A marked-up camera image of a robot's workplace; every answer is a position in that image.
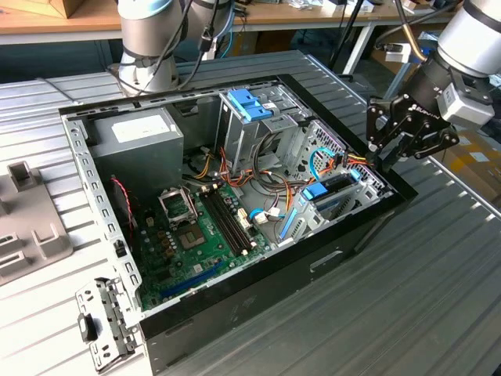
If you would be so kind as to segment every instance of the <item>green motherboard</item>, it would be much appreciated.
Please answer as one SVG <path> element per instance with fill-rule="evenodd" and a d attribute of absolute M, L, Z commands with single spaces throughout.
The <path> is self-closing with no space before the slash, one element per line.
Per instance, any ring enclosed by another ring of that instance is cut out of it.
<path fill-rule="evenodd" d="M 221 186 L 217 194 L 236 222 L 236 212 L 241 206 L 231 187 Z M 142 276 L 139 293 L 143 309 L 152 309 L 173 296 L 260 257 L 269 249 L 265 237 L 257 229 L 241 227 L 253 247 L 248 252 L 236 254 L 220 230 L 222 224 L 211 217 L 211 208 L 204 203 L 200 193 L 192 193 L 191 198 L 198 219 L 179 224 L 175 230 L 169 227 L 168 218 L 156 197 L 136 216 L 139 228 L 132 254 Z M 179 197 L 170 201 L 167 209 L 169 218 L 189 210 Z"/>

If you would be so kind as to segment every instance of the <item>metal hinge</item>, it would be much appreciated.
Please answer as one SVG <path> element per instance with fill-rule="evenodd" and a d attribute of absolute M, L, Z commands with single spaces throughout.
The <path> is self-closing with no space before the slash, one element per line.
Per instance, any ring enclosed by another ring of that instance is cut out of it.
<path fill-rule="evenodd" d="M 98 373 L 132 355 L 141 343 L 137 327 L 125 326 L 124 307 L 117 300 L 117 296 L 123 296 L 123 291 L 119 278 L 98 278 L 75 295 L 80 310 L 78 326 L 82 340 L 89 343 Z"/>

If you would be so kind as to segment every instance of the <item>blue drive bay latch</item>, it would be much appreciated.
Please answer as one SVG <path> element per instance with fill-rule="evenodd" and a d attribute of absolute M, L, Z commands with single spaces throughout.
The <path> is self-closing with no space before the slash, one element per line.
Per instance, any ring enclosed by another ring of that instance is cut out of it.
<path fill-rule="evenodd" d="M 228 98 L 248 121 L 256 121 L 273 116 L 273 112 L 266 110 L 259 103 L 259 99 L 253 96 L 247 89 L 229 91 Z"/>

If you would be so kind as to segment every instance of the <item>expansion slot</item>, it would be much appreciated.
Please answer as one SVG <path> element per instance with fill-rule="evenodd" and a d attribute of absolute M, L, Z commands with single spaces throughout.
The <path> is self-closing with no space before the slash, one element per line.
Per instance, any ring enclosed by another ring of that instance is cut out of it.
<path fill-rule="evenodd" d="M 200 199 L 211 218 L 215 221 L 219 231 L 221 231 L 232 253 L 235 256 L 240 256 L 242 253 L 249 252 L 252 249 L 251 243 L 225 205 L 219 192 L 202 193 Z"/>
<path fill-rule="evenodd" d="M 212 266 L 209 270 L 206 270 L 194 277 L 189 278 L 188 280 L 185 280 L 184 282 L 181 282 L 180 284 L 176 284 L 175 286 L 161 291 L 160 296 L 162 298 L 168 298 L 169 296 L 176 295 L 187 288 L 193 287 L 198 283 L 203 282 L 210 277 L 213 277 L 216 274 L 219 266 L 221 266 L 220 263 Z"/>

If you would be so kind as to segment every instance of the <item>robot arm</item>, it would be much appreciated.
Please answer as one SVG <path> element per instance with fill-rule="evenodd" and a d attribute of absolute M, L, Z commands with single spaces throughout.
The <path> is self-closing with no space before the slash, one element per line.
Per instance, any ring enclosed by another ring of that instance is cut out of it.
<path fill-rule="evenodd" d="M 500 69 L 501 3 L 466 0 L 438 39 L 438 50 L 398 96 L 391 101 L 369 100 L 368 157 L 374 159 L 399 139 L 384 159 L 383 167 L 389 169 L 402 158 L 421 159 L 457 144 L 451 123 L 476 129 L 494 116 L 488 76 Z M 387 121 L 378 127 L 382 117 Z"/>
<path fill-rule="evenodd" d="M 210 47 L 214 38 L 230 31 L 234 4 L 234 0 L 119 0 L 124 54 L 118 73 L 123 90 L 136 96 L 178 87 L 174 48 L 184 40 L 195 41 L 201 60 L 207 44 Z"/>

